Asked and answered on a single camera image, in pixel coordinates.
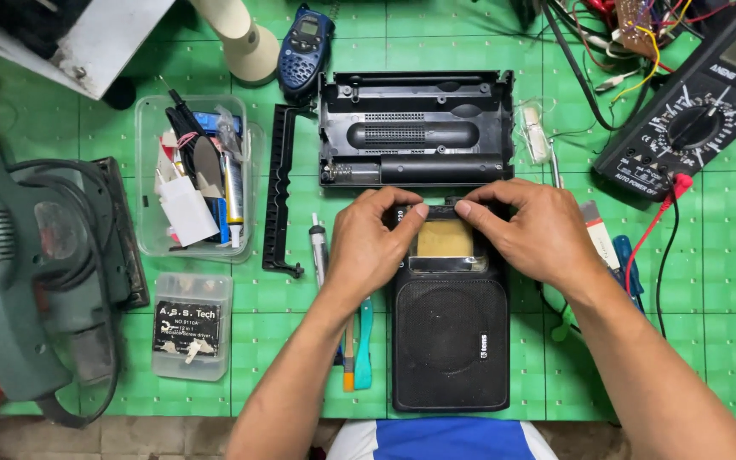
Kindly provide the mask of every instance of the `electric sander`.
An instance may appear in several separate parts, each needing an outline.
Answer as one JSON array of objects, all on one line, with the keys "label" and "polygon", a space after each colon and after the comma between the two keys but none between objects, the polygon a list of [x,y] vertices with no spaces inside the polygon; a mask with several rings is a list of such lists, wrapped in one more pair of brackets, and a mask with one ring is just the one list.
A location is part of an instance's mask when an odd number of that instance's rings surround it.
[{"label": "electric sander", "polygon": [[[132,221],[115,159],[0,156],[0,387],[34,401],[52,422],[83,428],[118,383],[117,313],[147,305]],[[108,381],[96,413],[69,413],[56,391],[74,381],[59,360],[69,344],[78,383]]]}]

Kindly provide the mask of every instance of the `blue walkie-talkie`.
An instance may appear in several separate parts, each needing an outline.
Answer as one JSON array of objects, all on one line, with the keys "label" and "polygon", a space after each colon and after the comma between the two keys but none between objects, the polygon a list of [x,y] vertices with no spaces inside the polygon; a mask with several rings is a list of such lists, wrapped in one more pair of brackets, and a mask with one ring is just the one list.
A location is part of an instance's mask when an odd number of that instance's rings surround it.
[{"label": "blue walkie-talkie", "polygon": [[277,64],[277,81],[287,101],[301,105],[314,97],[317,76],[331,57],[332,35],[334,23],[328,16],[300,5]]}]

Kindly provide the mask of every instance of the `tuning dial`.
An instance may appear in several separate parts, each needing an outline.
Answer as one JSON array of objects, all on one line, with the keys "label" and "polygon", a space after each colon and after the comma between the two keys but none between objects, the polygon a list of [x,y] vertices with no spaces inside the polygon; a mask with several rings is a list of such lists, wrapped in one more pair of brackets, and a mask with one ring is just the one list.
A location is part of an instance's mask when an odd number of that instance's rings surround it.
[{"label": "tuning dial", "polygon": [[689,107],[669,123],[669,143],[676,151],[700,147],[711,141],[720,128],[721,114],[713,106]]}]

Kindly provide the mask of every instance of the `walkie-talkie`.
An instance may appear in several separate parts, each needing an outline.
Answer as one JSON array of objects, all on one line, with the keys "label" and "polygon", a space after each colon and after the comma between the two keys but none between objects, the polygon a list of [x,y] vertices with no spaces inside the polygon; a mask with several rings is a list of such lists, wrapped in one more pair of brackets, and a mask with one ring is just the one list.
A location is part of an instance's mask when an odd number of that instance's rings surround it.
[{"label": "walkie-talkie", "polygon": [[331,57],[333,35],[334,23],[328,16],[312,11],[305,3],[300,5],[277,65],[277,81],[288,102],[303,105],[314,96],[317,76],[325,72]]},{"label": "walkie-talkie", "polygon": [[736,139],[736,3],[708,37],[595,162],[625,188],[663,201],[664,174],[693,176]]}]

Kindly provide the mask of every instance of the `hand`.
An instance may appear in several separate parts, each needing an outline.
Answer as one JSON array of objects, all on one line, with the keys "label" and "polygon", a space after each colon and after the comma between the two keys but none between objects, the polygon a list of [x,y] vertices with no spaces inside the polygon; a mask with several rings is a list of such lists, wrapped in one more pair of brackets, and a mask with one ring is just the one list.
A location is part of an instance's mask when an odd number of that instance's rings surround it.
[{"label": "hand", "polygon": [[[497,200],[518,212],[509,222],[478,204]],[[507,262],[526,276],[575,297],[608,273],[575,198],[567,190],[523,179],[480,187],[456,203],[456,213],[484,233]]]},{"label": "hand", "polygon": [[[416,205],[390,231],[382,215],[394,204]],[[428,206],[413,192],[396,187],[364,191],[334,221],[323,290],[337,290],[348,308],[357,308],[394,276],[427,216]]]}]

